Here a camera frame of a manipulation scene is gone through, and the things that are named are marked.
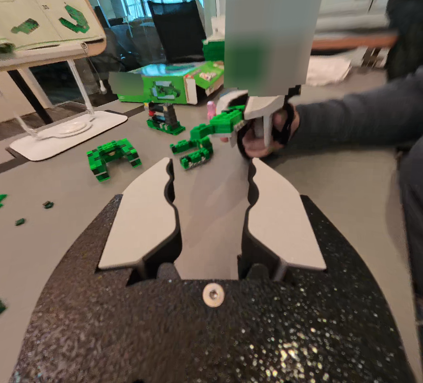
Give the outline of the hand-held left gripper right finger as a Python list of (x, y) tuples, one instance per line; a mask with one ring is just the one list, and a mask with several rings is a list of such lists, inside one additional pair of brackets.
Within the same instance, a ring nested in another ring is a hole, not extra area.
[(327, 266), (298, 190), (258, 158), (248, 168), (249, 206), (241, 238), (241, 278), (255, 265), (272, 281), (288, 269), (326, 271)]

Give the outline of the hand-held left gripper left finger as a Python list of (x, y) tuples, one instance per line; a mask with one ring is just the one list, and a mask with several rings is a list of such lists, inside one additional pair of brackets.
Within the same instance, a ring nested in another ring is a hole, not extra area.
[(173, 161), (165, 157), (124, 190), (99, 271), (131, 269), (141, 280), (152, 280), (163, 265), (175, 263), (182, 252), (182, 233), (174, 179)]

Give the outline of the long green brick assembly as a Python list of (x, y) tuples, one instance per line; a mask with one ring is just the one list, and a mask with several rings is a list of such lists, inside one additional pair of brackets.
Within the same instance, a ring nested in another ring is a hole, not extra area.
[(246, 124), (244, 118), (245, 105), (228, 107), (214, 116), (209, 123), (202, 123), (190, 131), (190, 140), (197, 141), (209, 135), (231, 138)]

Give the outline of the person's right forearm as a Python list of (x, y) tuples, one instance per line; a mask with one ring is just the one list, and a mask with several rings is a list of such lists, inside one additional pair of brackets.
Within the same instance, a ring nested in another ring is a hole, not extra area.
[(342, 99), (297, 105), (299, 127), (288, 145), (298, 150), (335, 146), (397, 146), (422, 152), (423, 69)]

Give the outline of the person's right hand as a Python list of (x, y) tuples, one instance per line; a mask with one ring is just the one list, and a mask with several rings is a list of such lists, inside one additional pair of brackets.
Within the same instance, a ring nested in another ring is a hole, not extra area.
[[(286, 110), (280, 110), (273, 114), (272, 124), (273, 130), (281, 133), (284, 129), (285, 122), (288, 119), (288, 112)], [(280, 143), (278, 140), (271, 139), (271, 142), (267, 146), (264, 142), (264, 138), (257, 136), (254, 125), (252, 125), (244, 135), (242, 139), (242, 145), (244, 147), (245, 153), (249, 158), (263, 158), (270, 155), (273, 152), (278, 151), (285, 147), (285, 145), (290, 141), (290, 139), (295, 134), (296, 130), (299, 127), (300, 118), (298, 111), (293, 107), (293, 119), (290, 125), (290, 134), (288, 136), (287, 142), (285, 144)]]

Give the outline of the green and grey brick piece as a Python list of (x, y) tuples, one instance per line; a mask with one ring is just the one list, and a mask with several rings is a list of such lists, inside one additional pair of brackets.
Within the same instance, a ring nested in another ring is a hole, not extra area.
[(208, 162), (212, 158), (213, 153), (213, 148), (203, 147), (180, 157), (179, 163), (184, 170), (193, 169)]

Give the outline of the flat green brick piece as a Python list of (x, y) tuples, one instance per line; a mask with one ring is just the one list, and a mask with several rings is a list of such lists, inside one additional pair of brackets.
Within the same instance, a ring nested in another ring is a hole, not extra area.
[(188, 152), (189, 150), (200, 150), (206, 149), (210, 153), (213, 152), (213, 146), (210, 142), (209, 137), (204, 137), (200, 139), (193, 139), (193, 140), (181, 140), (176, 144), (170, 144), (170, 150), (173, 154), (181, 154)]

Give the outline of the green plastic bin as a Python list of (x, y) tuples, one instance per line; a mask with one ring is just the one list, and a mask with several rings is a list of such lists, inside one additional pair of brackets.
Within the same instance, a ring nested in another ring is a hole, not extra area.
[(221, 61), (225, 59), (225, 40), (224, 39), (205, 39), (203, 40), (203, 54), (206, 61)]

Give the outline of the green brick set box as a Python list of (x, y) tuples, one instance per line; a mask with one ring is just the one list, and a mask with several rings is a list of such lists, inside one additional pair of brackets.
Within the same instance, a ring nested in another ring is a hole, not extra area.
[(113, 90), (121, 102), (196, 105), (223, 85), (224, 63), (157, 63), (126, 74), (136, 78), (125, 88)]

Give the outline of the dark brick tower build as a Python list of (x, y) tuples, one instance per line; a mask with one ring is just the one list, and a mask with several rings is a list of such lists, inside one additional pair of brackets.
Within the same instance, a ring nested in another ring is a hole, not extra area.
[(146, 123), (149, 128), (174, 136), (186, 130), (185, 126), (178, 121), (173, 104), (145, 102), (144, 106), (148, 110)]

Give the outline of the green brick arch build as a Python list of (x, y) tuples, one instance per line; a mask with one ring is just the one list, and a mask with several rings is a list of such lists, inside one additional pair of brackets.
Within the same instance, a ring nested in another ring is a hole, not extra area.
[(132, 168), (142, 165), (137, 150), (127, 138), (113, 140), (100, 145), (93, 150), (87, 151), (86, 155), (90, 170), (98, 182), (110, 179), (108, 164), (115, 160), (124, 158)]

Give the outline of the white plastic bag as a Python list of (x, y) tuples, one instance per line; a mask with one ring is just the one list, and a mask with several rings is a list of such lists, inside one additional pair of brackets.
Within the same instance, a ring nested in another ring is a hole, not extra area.
[(345, 80), (351, 70), (351, 60), (343, 56), (311, 56), (305, 84), (324, 86)]

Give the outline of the brown side table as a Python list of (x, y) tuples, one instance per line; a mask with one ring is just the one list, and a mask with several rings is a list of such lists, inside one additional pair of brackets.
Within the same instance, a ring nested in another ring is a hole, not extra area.
[(395, 33), (373, 33), (365, 35), (352, 35), (335, 37), (315, 38), (312, 44), (312, 52), (352, 50), (359, 47), (367, 48), (390, 48), (398, 40)]

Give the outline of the instruction booklet on stand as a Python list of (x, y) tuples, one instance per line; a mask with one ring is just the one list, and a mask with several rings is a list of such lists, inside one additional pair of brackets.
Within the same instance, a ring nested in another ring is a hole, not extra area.
[(101, 54), (106, 36), (88, 0), (0, 0), (1, 71)]

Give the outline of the black table leg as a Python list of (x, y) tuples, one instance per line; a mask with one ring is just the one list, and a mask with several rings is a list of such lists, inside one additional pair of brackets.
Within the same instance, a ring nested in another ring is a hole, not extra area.
[(35, 110), (37, 115), (40, 119), (44, 122), (44, 124), (49, 125), (53, 123), (52, 118), (48, 114), (48, 112), (44, 109), (41, 105), (40, 101), (38, 100), (37, 96), (34, 94), (32, 89), (26, 83), (22, 75), (19, 73), (18, 70), (10, 70), (7, 72), (10, 78), (14, 81), (17, 85), (18, 89), (22, 92), (24, 97), (29, 101), (32, 108)]

